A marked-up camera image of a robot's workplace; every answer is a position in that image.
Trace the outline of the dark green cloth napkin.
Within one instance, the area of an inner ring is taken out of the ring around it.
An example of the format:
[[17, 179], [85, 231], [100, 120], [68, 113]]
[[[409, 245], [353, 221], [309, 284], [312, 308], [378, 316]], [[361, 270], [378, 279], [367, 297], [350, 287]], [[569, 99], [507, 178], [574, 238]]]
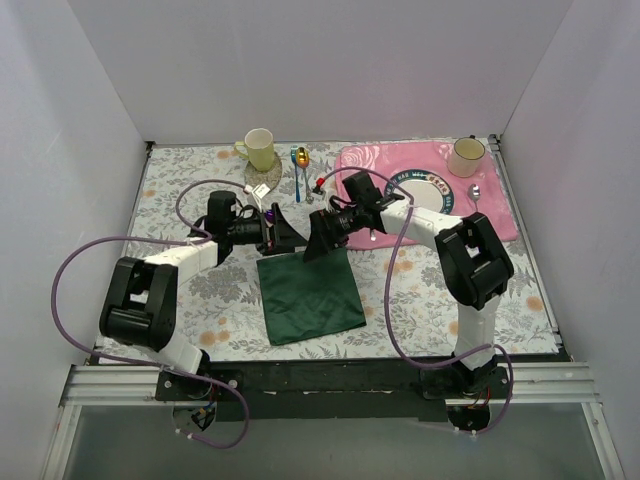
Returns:
[[301, 252], [257, 262], [267, 337], [288, 345], [366, 325], [347, 252], [303, 261]]

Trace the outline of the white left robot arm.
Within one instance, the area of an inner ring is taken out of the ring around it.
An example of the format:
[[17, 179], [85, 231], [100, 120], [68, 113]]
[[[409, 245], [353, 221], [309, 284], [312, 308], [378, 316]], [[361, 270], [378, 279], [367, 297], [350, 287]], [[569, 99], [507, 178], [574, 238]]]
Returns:
[[236, 245], [254, 245], [263, 256], [293, 253], [307, 241], [274, 203], [265, 211], [241, 207], [235, 193], [209, 195], [207, 212], [195, 224], [191, 243], [143, 259], [123, 257], [115, 265], [101, 312], [102, 336], [132, 346], [155, 362], [181, 370], [178, 387], [193, 400], [205, 398], [213, 386], [201, 366], [205, 353], [178, 332], [179, 287], [217, 267]]

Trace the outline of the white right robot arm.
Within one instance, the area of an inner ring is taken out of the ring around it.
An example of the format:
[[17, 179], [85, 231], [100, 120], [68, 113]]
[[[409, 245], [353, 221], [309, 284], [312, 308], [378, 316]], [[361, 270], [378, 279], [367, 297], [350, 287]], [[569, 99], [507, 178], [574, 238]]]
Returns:
[[370, 230], [408, 238], [436, 252], [445, 285], [457, 302], [458, 333], [447, 360], [424, 363], [402, 353], [419, 371], [427, 399], [475, 397], [489, 390], [497, 376], [494, 340], [497, 309], [514, 275], [514, 267], [490, 220], [475, 212], [467, 217], [438, 213], [415, 204], [399, 185], [384, 194], [373, 180], [377, 172], [348, 168], [345, 201], [331, 197], [328, 208], [310, 214], [310, 238], [304, 262], [346, 246], [351, 234]]

